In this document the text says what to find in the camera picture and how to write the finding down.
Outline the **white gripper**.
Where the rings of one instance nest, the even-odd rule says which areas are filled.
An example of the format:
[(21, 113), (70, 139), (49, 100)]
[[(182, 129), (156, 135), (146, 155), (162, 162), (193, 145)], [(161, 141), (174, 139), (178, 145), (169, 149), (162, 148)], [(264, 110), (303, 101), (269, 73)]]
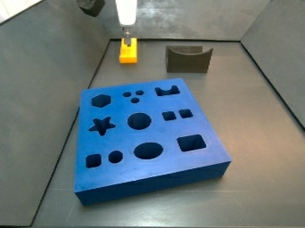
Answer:
[[(137, 23), (137, 0), (115, 0), (118, 19), (122, 26), (134, 26)], [(132, 32), (125, 31), (125, 44), (132, 46)]]

